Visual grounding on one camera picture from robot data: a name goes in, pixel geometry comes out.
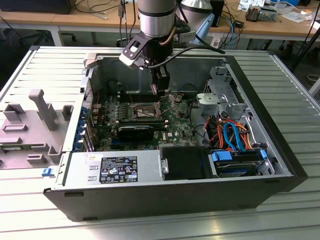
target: white label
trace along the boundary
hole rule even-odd
[[[101,161],[103,154],[88,154],[87,161]]]
[[[21,147],[3,147],[2,150],[12,151],[12,150],[22,150]]]

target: motherboard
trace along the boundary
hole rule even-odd
[[[91,111],[94,150],[157,150],[161,146],[195,146],[188,119],[190,101],[178,94],[159,98],[127,94],[107,96]]]

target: green circuit board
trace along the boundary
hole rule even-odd
[[[154,112],[150,110],[153,107],[158,107],[163,114],[154,116]],[[103,103],[93,106],[93,128],[98,139],[95,151],[157,150],[163,144],[195,146],[196,138],[189,123],[188,108],[188,100],[181,100],[173,104],[172,96],[163,98],[158,105],[155,105],[154,102],[122,103],[114,96],[109,97]],[[146,123],[148,120],[159,120],[159,122],[165,122],[159,123],[159,125],[165,126],[165,129],[155,130],[152,141],[121,142],[117,138],[117,130],[120,127],[119,120],[121,123],[128,122],[128,126],[130,123],[139,123],[139,121],[143,121],[144,123],[141,125],[145,126],[148,125]],[[149,123],[151,127],[158,125],[152,121]]]

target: blue cable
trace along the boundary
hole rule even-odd
[[[234,25],[232,24],[231,20],[227,17],[225,19],[227,19],[229,21],[230,26],[231,26],[231,31],[232,31],[231,40],[229,42],[229,46],[227,47],[227,49],[229,49],[231,47],[233,40],[234,40],[235,29],[234,29]]]
[[[238,145],[238,148],[240,151],[242,152],[245,152],[246,149],[244,147],[244,145],[242,144],[241,140],[240,140],[240,135],[239,135],[239,131],[236,127],[236,125],[232,122],[228,122],[224,125],[224,128],[223,128],[223,136],[224,136],[224,140],[226,141],[226,143],[232,148],[232,150],[234,152],[237,151],[236,147],[229,141],[229,138],[228,138],[228,126],[231,125],[231,127],[233,127],[233,130],[234,130],[234,134],[235,134],[235,140],[236,140],[236,144]]]

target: floor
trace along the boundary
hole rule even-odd
[[[0,88],[4,86],[7,82],[13,71],[16,69],[26,52],[28,51],[28,46],[21,46],[19,43],[19,36],[26,36],[29,34],[34,34],[36,31],[34,30],[23,30],[19,29],[16,32],[13,30],[6,31],[6,40],[0,41]],[[72,41],[70,36],[64,36],[64,44],[65,46],[81,46],[81,47],[115,47],[116,40],[120,38],[118,33],[105,33],[105,32],[97,32],[96,37],[98,44],[93,45],[91,33],[90,32],[74,32],[76,35],[77,41]],[[28,39],[25,45],[32,45],[36,39]],[[252,41],[250,44],[250,49],[259,50],[261,47],[261,40],[256,39]],[[269,51],[280,54],[279,46],[282,41],[274,40],[270,47]],[[239,42],[237,49],[245,50],[247,48],[248,40],[241,39]],[[41,45],[43,46],[53,46],[52,42],[42,41]],[[294,56],[296,55],[301,42],[297,42],[293,49],[292,57],[289,59],[284,59],[283,62],[287,67],[290,67],[293,63]],[[310,89],[312,86],[312,82],[307,79],[308,75],[320,75],[320,63],[319,62],[310,62],[307,57],[305,57],[300,65],[296,68],[294,75],[299,79],[299,81],[305,86],[306,89]]]

